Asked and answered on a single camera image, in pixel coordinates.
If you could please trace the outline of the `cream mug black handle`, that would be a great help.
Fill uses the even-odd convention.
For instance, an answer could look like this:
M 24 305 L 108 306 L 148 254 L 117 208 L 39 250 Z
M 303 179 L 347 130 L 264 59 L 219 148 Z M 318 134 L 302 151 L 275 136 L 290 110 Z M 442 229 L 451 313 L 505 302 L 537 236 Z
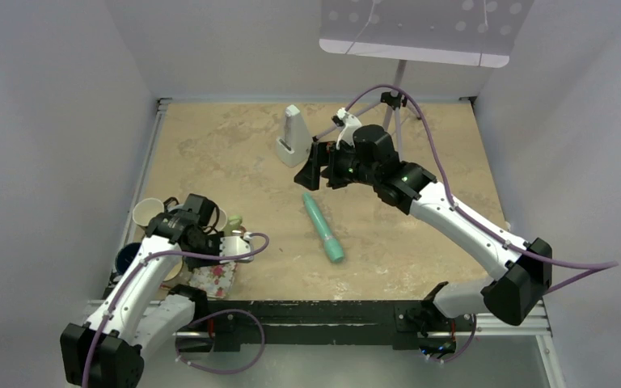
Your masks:
M 166 274 L 165 278 L 163 279 L 163 283 L 172 284 L 176 281 L 179 282 L 182 277 L 183 270 L 184 263 L 180 261 Z

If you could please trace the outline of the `green mug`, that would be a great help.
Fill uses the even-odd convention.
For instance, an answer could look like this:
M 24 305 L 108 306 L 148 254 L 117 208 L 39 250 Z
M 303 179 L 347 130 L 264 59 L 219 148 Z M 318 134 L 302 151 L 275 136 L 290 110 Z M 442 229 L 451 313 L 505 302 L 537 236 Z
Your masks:
M 218 210 L 215 229 L 222 232 L 224 236 L 232 236 L 235 230 L 240 230 L 243 224 L 243 217 L 239 214 L 228 215 L 224 209 Z

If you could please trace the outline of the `dark blue mug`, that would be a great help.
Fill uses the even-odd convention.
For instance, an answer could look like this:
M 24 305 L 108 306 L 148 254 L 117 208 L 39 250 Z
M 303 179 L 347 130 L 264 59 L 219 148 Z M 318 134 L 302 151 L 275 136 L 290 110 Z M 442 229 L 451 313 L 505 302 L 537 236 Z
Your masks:
M 119 275 L 125 274 L 141 248 L 140 242 L 131 242 L 122 247 L 115 258 L 115 270 Z

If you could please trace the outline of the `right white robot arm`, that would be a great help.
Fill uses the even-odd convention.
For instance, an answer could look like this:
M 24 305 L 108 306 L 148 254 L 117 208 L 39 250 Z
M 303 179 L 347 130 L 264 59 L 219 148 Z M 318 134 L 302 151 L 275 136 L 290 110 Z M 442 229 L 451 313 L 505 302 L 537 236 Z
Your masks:
M 540 238 L 528 243 L 509 232 L 500 240 L 490 235 L 496 225 L 457 199 L 448 199 L 443 183 L 414 162 L 400 160 L 391 135 L 369 124 L 353 132 L 351 142 L 315 142 L 294 181 L 315 191 L 327 179 L 332 189 L 361 183 L 402 213 L 441 232 L 487 272 L 488 279 L 442 282 L 423 300 L 421 317 L 433 329 L 464 314 L 490 313 L 518 326 L 550 288 L 551 265 L 533 260 L 551 254 Z

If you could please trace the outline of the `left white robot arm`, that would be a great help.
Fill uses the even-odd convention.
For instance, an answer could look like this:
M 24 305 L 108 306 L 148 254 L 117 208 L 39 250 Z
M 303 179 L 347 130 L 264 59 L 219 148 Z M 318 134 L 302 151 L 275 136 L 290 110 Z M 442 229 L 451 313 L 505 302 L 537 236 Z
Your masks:
M 169 271 L 184 252 L 198 257 L 199 267 L 219 264 L 222 233 L 209 234 L 215 202 L 188 195 L 181 208 L 154 216 L 130 267 L 102 306 L 82 325 L 61 333 L 66 381 L 81 387 L 135 387 L 152 352 L 177 329 L 200 330 L 209 319 L 206 293 L 189 285 L 171 288 L 165 303 L 146 313 Z

